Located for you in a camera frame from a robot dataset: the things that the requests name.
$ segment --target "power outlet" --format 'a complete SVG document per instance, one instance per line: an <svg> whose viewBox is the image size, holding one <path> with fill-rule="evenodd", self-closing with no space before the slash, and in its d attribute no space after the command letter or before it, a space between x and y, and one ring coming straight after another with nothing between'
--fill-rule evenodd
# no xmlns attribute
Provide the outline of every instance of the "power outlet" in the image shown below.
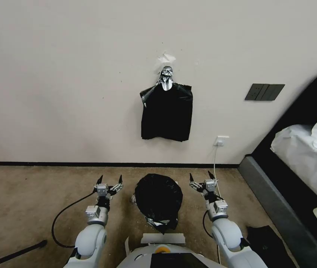
<svg viewBox="0 0 317 268"><path fill-rule="evenodd" d="M229 136L217 136L213 145L218 147L224 146L227 139L229 139Z"/></svg>

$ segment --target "black stick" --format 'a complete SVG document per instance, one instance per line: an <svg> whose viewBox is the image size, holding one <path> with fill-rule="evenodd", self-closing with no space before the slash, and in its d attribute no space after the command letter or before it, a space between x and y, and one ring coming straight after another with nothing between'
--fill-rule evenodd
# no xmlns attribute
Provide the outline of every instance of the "black stick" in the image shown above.
<svg viewBox="0 0 317 268"><path fill-rule="evenodd" d="M47 243L48 243L47 240L43 240L42 242L39 242L38 244L35 244L35 245L30 246L30 247L28 247L28 248L22 249L22 250L20 250L20 251L15 252L15 253L9 254L8 256L2 257L2 258L0 258L0 264L1 264L1 263L4 263L4 262L6 262L6 261L9 261L9 260L11 260L11 259L14 259L15 257L18 257L18 256L20 256L20 255L23 255L23 254L25 254L25 253L27 253L27 252L29 252L29 251L34 250L34 249L42 248L42 247L44 247Z"/></svg>

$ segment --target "beige carpet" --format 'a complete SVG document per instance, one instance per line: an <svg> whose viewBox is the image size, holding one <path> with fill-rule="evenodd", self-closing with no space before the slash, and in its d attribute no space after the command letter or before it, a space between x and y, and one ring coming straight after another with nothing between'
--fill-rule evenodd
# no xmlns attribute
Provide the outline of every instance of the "beige carpet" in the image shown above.
<svg viewBox="0 0 317 268"><path fill-rule="evenodd" d="M170 176L182 188L183 203L175 231L184 233L186 247L217 261L216 245L202 227L205 201L191 189L189 173L202 182L207 169L131 168L131 167L6 167L0 166L0 257L31 246L43 239L46 247L36 249L0 267L63 267L72 250L57 246L51 238L51 224L57 213L70 203L89 194L101 174L111 185L123 176L124 188L111 202L107 224L108 238L100 267L116 267L126 256L124 241L130 248L140 245L143 233L156 232L144 220L137 207L129 202L136 183L147 173ZM218 169L219 187L227 200L229 219L235 221L246 237L246 226L270 225L270 218L236 169ZM65 211L56 223L60 242L73 245L86 226L85 209L95 204L93 195Z"/></svg>

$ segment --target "black baseboard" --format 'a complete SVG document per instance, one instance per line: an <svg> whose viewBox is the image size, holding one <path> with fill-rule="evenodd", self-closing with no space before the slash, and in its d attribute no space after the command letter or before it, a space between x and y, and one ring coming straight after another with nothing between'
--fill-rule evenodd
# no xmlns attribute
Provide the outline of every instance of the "black baseboard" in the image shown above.
<svg viewBox="0 0 317 268"><path fill-rule="evenodd" d="M80 167L135 167L135 168L213 168L213 164L174 163L82 163L82 162L0 162L0 166L80 166ZM215 164L216 168L238 168L238 164Z"/></svg>

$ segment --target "white cable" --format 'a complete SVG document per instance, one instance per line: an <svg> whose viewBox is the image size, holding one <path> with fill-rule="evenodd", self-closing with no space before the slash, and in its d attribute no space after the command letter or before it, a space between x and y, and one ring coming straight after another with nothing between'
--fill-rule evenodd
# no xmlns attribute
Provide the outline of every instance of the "white cable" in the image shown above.
<svg viewBox="0 0 317 268"><path fill-rule="evenodd" d="M215 149L215 154L214 154L214 162L213 162L213 172L214 172L214 178L216 181L216 186L217 186L217 190L218 190L218 195L221 196L221 193L219 191L219 187L218 187L218 179L217 179L217 175L215 175L215 158L217 156L217 151L218 151L218 146Z"/></svg>
<svg viewBox="0 0 317 268"><path fill-rule="evenodd" d="M217 251L218 251L218 263L222 264L222 259L221 259L221 252L219 250L219 246L217 245Z"/></svg>

